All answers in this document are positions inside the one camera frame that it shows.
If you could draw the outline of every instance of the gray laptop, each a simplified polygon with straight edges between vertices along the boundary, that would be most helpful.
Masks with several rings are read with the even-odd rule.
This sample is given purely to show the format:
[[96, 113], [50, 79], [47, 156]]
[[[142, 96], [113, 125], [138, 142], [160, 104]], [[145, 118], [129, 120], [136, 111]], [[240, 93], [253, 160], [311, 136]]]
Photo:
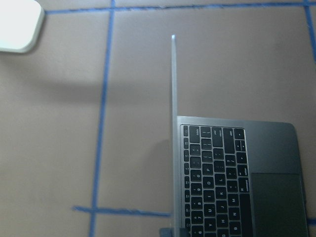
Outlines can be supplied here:
[[178, 116], [175, 36], [171, 88], [173, 236], [307, 237], [294, 127]]

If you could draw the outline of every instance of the tiled floor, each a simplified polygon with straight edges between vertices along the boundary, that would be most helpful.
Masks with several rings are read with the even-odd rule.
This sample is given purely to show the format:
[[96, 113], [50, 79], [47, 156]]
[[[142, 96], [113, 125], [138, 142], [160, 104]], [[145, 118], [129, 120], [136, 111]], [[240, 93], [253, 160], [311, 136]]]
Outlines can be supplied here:
[[[111, 5], [39, 2], [46, 10]], [[192, 1], [116, 2], [183, 4]], [[316, 6], [311, 12], [316, 25]], [[50, 13], [34, 50], [0, 53], [0, 236], [157, 237], [168, 227], [162, 217], [99, 213], [91, 221], [72, 207], [98, 201], [94, 208], [170, 211], [171, 34], [178, 38], [179, 113], [293, 123], [308, 216], [316, 217], [316, 71], [303, 7]]]

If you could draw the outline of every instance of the space bar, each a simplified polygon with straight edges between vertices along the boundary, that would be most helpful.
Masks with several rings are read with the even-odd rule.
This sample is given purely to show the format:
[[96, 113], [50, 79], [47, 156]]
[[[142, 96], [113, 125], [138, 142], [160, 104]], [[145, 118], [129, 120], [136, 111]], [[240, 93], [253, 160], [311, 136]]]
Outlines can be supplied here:
[[243, 237], [253, 237], [250, 195], [240, 194], [241, 232]]

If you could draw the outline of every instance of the white rounded corner object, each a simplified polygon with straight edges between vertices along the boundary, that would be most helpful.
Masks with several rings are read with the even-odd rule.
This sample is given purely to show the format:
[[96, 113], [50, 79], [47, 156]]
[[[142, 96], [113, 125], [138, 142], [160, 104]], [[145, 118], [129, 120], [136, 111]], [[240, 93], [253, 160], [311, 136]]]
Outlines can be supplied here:
[[30, 51], [36, 44], [44, 16], [44, 9], [35, 0], [0, 0], [0, 51]]

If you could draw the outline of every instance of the laptop keyboard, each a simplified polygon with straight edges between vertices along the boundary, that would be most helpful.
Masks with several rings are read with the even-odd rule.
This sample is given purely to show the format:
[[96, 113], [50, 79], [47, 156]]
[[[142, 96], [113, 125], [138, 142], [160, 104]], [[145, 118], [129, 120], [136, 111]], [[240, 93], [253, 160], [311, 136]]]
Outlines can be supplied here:
[[241, 128], [182, 125], [183, 224], [191, 237], [252, 237]]

